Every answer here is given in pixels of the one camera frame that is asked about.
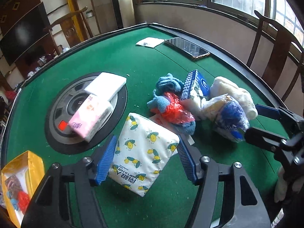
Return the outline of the right hand white glove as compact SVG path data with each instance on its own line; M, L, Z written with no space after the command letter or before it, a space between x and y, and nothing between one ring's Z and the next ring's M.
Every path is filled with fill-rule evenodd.
M281 166L278 171L278 180L275 187L274 202L278 203L283 201L287 194L288 183L284 180L283 174L285 173L284 168ZM292 185L292 191L299 193L303 187L304 177L298 178Z

